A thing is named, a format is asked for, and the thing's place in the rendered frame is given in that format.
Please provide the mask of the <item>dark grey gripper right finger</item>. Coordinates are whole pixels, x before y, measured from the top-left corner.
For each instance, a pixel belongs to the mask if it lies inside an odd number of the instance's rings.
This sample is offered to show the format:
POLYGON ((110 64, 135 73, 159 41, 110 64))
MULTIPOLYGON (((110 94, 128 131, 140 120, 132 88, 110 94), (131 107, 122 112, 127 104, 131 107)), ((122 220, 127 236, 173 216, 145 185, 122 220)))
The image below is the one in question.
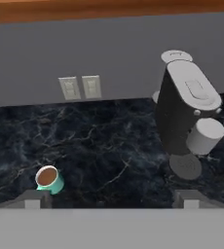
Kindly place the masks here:
POLYGON ((224 203, 210 199, 197 190, 177 190, 174 192, 173 208, 200 209, 224 208, 224 203))

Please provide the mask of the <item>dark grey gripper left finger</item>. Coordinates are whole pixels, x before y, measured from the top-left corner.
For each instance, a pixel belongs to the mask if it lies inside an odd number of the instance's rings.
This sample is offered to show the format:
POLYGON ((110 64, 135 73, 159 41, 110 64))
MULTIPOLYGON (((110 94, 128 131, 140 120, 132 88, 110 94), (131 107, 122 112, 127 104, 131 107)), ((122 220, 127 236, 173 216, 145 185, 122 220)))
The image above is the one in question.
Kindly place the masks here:
POLYGON ((49 191, 27 190, 15 199, 0 203, 0 208, 45 209, 52 207, 49 191))

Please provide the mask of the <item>teal mug with brown drink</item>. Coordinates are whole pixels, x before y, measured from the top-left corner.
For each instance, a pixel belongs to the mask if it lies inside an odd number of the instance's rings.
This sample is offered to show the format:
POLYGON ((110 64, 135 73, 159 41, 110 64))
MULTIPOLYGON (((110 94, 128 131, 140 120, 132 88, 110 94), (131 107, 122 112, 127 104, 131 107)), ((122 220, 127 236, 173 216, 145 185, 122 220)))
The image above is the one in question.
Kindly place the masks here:
POLYGON ((64 181, 53 165, 41 167, 36 175, 35 182, 38 191, 49 191, 51 195, 58 194, 64 187, 64 181))

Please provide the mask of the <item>brown wooden cabinet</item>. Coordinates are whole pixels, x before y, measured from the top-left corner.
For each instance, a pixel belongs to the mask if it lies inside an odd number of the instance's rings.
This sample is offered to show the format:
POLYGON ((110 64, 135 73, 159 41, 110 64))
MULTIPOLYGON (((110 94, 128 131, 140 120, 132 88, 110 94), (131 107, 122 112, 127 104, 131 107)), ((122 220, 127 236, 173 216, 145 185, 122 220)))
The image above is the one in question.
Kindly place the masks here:
POLYGON ((0 23, 224 12, 224 0, 0 0, 0 23))

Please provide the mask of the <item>black and white coffee machine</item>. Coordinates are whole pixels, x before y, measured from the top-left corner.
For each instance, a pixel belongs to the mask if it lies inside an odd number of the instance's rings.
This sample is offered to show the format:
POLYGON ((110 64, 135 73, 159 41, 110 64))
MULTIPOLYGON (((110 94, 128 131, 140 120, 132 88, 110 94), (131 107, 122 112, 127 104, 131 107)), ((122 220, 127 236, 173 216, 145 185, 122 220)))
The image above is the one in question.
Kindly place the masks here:
POLYGON ((182 179, 194 180, 203 170, 199 157, 224 137, 224 125, 215 119, 222 98, 190 54, 169 50, 161 59, 166 64, 164 77, 153 94, 157 130, 170 169, 182 179))

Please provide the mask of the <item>white wall socket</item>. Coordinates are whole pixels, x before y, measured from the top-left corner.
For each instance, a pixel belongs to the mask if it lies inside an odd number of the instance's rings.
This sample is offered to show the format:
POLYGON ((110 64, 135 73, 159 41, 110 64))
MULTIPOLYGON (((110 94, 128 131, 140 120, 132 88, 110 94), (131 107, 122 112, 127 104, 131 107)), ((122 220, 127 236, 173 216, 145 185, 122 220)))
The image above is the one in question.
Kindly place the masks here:
POLYGON ((81 98, 76 77, 63 77, 58 80, 66 100, 78 100, 81 98))
POLYGON ((84 91, 85 91, 86 98, 100 98, 101 97, 100 79, 98 75, 83 76, 82 82, 84 85, 84 91))

